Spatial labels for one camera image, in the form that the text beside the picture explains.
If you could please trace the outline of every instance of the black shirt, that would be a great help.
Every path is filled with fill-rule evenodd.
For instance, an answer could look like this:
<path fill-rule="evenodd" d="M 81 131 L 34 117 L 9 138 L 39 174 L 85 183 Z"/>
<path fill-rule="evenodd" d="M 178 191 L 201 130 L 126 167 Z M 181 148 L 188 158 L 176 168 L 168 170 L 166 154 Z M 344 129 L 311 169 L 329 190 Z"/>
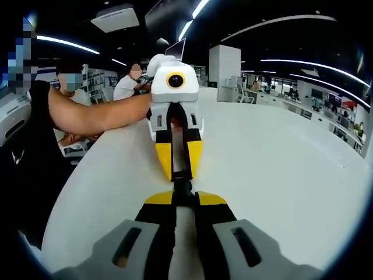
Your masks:
<path fill-rule="evenodd" d="M 11 204 L 10 222 L 38 248 L 54 203 L 73 170 L 53 131 L 49 89 L 48 82 L 38 80 L 31 84 L 30 119 L 0 149 L 1 169 L 7 177 L 2 191 L 5 202 Z"/>

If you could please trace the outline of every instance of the ceiling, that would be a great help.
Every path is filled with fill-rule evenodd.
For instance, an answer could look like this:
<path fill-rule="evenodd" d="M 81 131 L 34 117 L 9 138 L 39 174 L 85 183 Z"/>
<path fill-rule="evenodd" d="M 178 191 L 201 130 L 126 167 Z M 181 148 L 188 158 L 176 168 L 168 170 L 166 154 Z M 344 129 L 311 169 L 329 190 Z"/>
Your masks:
<path fill-rule="evenodd" d="M 92 48 L 100 55 L 70 46 L 38 41 L 39 58 L 71 57 L 88 63 L 91 67 L 123 71 L 126 64 L 146 61 L 157 53 L 163 53 L 167 45 L 158 45 L 160 37 L 170 44 L 176 42 L 184 24 L 192 19 L 192 12 L 200 0 L 163 0 L 165 5 L 179 2 L 175 12 L 160 17 L 159 27 L 149 29 L 145 15 L 159 0 L 145 1 L 82 1 L 65 0 L 55 11 L 45 1 L 33 1 L 32 8 L 24 7 L 23 15 L 30 11 L 37 14 L 36 33 Z M 276 76 L 289 78 L 290 74 L 307 76 L 302 69 L 313 70 L 310 65 L 288 62 L 261 62 L 262 59 L 299 60 L 324 64 L 346 71 L 371 83 L 373 45 L 368 28 L 371 15 L 357 2 L 341 7 L 328 1 L 294 4 L 294 1 L 240 1 L 210 0 L 185 34 L 184 61 L 189 64 L 209 65 L 209 49 L 224 44 L 241 49 L 243 70 L 275 71 Z M 104 33 L 90 23 L 96 13 L 111 6 L 130 3 L 140 26 Z M 337 21 L 321 19 L 294 19 L 266 24 L 243 32 L 224 42 L 222 39 L 244 28 L 272 19 L 294 15 L 324 15 Z M 41 60 L 48 64 L 48 59 Z M 320 79 L 365 98 L 368 87 L 329 69 L 316 67 Z"/>

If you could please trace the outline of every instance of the camera lens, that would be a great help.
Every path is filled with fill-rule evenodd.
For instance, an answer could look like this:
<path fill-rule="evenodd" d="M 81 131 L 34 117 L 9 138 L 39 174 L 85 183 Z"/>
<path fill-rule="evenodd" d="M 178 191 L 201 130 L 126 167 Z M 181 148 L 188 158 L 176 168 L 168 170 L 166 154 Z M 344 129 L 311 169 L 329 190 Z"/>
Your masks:
<path fill-rule="evenodd" d="M 168 79 L 168 84 L 172 87 L 172 88 L 180 88 L 183 84 L 184 84 L 184 79 L 182 76 L 180 75 L 172 75 L 171 77 L 169 77 Z"/>

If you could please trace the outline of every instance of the round table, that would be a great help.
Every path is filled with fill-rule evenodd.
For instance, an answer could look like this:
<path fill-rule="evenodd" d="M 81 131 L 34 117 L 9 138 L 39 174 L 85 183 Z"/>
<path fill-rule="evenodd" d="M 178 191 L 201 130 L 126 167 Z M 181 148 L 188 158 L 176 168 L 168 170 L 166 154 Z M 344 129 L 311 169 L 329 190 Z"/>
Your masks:
<path fill-rule="evenodd" d="M 348 144 L 283 108 L 218 103 L 201 90 L 203 155 L 192 184 L 223 197 L 237 219 L 274 238 L 296 264 L 325 270 L 351 238 L 370 192 L 370 167 Z M 51 272 L 87 259 L 93 244 L 149 196 L 171 190 L 146 120 L 108 131 L 61 191 L 42 254 Z"/>

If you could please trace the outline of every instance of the white shirt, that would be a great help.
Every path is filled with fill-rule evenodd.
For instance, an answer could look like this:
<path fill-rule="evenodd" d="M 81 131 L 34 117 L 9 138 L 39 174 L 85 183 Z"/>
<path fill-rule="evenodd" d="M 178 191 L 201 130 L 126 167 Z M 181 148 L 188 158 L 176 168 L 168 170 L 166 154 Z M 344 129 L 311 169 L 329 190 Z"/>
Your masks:
<path fill-rule="evenodd" d="M 137 84 L 130 76 L 124 76 L 114 89 L 114 100 L 131 97 L 135 93 L 134 88 Z"/>
<path fill-rule="evenodd" d="M 92 102 L 89 98 L 88 93 L 86 93 L 82 89 L 77 89 L 73 95 L 73 97 L 70 97 L 70 99 L 74 102 L 77 102 L 79 104 L 85 105 L 85 106 L 92 106 Z M 56 136 L 57 142 L 62 140 L 65 136 L 65 133 L 61 130 L 54 129 L 54 134 Z"/>

